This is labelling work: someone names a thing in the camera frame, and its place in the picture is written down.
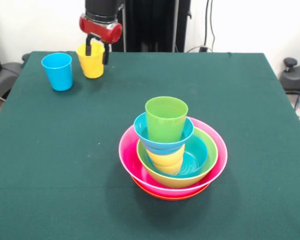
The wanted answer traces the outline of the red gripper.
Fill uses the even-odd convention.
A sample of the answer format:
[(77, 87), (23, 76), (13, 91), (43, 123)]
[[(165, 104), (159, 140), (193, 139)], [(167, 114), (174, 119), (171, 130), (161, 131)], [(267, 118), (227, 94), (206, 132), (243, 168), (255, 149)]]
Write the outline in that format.
[(123, 26), (117, 21), (111, 23), (99, 23), (88, 19), (84, 14), (79, 19), (80, 29), (87, 34), (85, 41), (85, 55), (90, 56), (92, 51), (91, 40), (94, 37), (104, 42), (104, 53), (102, 64), (107, 65), (109, 62), (110, 45), (116, 43), (123, 32)]

